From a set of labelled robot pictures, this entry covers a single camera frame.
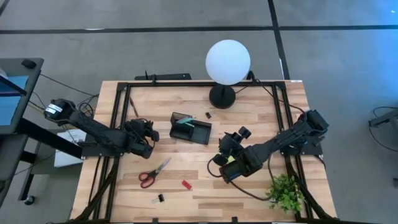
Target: wooden tabletop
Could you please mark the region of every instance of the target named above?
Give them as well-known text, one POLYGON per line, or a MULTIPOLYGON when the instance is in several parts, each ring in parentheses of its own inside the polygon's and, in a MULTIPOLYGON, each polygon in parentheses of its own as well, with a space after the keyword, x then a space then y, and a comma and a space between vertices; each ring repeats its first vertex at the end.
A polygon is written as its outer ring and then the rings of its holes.
MULTIPOLYGON (((108 126, 118 82, 120 81, 103 82, 96 107, 95 120, 108 126)), ((286 81, 286 86, 290 104, 307 110, 308 102, 303 83, 286 81)), ((236 101, 231 108, 218 110, 208 101, 209 91, 210 87, 131 89, 131 98, 139 117, 154 121, 154 129, 160 134, 160 142, 157 142, 148 160, 134 154, 125 154, 121 158, 111 222, 150 222, 152 218, 159 218, 160 222, 230 222, 231 217, 238 217, 240 222, 294 220, 292 213, 284 213, 278 208, 270 209, 270 203, 241 193, 222 179, 212 177, 206 169, 206 163, 217 152, 218 139, 224 136, 224 132, 238 132, 241 126, 248 128, 252 135, 242 142, 243 146, 265 142, 277 134, 279 128, 272 97, 261 87, 248 87, 236 95, 236 101), (211 119, 205 116, 208 111, 214 111, 211 119), (170 117, 173 112, 189 114, 196 117, 196 120, 212 123, 209 145, 170 138, 170 117), (148 189, 141 189, 139 173, 155 169, 168 157, 172 159, 157 176, 156 182, 148 189), (187 190, 181 184, 182 180, 191 184, 192 189, 187 190), (152 203, 158 194, 163 194, 165 201, 152 203)), ((119 105, 116 126, 119 126, 122 104, 123 101, 119 105)), ((291 110, 296 120, 299 111, 294 108, 291 110)), ((285 127, 288 127, 285 113, 282 116, 285 127)), ((134 118, 134 110, 129 106, 126 120, 134 118)), ((302 156, 302 160, 309 191, 323 209, 335 217, 335 208, 322 163, 313 156, 302 156)), ((84 161, 71 218, 77 217, 87 206, 96 161, 96 157, 84 161)), ((280 154, 275 153, 271 161, 274 175, 286 173, 285 163, 280 154)), ((218 170, 214 163, 210 169, 213 172, 218 170)), ((98 188, 100 170, 101 165, 94 193, 98 188)), ((264 166, 249 177, 238 177, 235 183, 252 194, 265 197, 271 178, 267 166, 264 166)), ((101 204, 100 217, 104 217, 107 197, 106 192, 101 204)))

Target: pen holder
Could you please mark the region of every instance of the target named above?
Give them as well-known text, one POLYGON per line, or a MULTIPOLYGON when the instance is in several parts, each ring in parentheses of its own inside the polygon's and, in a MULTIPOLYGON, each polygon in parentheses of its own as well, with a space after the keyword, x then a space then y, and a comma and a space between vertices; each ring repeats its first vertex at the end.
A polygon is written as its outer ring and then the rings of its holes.
POLYGON ((170 137, 207 145, 210 138, 211 123, 196 120, 189 121, 188 123, 191 125, 177 123, 177 121, 185 118, 192 118, 192 116, 173 112, 170 119, 172 124, 170 137))

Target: floor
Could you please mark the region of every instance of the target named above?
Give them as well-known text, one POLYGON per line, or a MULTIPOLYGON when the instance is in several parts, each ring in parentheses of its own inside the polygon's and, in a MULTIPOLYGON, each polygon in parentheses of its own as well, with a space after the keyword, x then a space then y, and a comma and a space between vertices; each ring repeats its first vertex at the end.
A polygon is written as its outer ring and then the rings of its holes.
MULTIPOLYGON (((146 70, 150 74, 188 72, 194 79, 208 79, 208 49, 223 39, 242 42, 258 78, 303 80, 311 108, 330 123, 322 146, 338 217, 396 223, 398 189, 392 178, 398 177, 398 153, 377 145, 368 120, 374 117, 373 108, 398 105, 397 1, 0 0, 2 3, 0 57, 42 57, 43 74, 93 94, 99 92, 103 80, 132 80, 146 70), (281 26, 276 39, 274 31, 266 28, 276 25, 269 2, 274 3, 281 26), (239 28, 172 29, 206 26, 239 28), (346 30, 337 30, 337 26, 346 30), (145 32, 127 29, 164 27, 145 32), (106 29, 107 33, 84 29, 106 29)), ((45 102, 86 98, 42 77, 35 92, 45 102)), ((55 127, 30 108, 24 116, 44 128, 55 127)), ((389 125, 373 132, 384 144, 398 149, 396 133, 389 125)), ((21 163, 19 170, 26 167, 21 163)), ((65 221, 79 173, 76 167, 67 175, 35 177, 31 194, 38 201, 29 207, 16 201, 24 178, 16 176, 0 209, 2 223, 65 221)))

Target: green plant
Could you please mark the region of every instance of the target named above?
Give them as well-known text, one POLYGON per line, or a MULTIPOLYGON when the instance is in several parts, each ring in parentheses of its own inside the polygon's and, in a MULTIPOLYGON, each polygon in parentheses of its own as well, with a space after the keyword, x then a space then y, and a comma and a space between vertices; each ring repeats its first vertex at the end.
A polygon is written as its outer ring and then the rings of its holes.
POLYGON ((276 206, 283 209, 284 212, 291 210, 294 213, 302 210, 298 198, 304 200, 304 197, 294 181, 294 177, 289 178, 285 174, 275 177, 266 195, 271 200, 270 208, 275 208, 276 206))

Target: lamp base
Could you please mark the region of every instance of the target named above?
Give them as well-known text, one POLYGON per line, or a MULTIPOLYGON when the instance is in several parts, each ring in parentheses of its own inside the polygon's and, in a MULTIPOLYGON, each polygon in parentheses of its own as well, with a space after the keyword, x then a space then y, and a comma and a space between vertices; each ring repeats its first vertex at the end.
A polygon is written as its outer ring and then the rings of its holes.
POLYGON ((210 103, 218 109, 226 109, 235 102, 235 91, 230 86, 215 85, 210 90, 210 103))

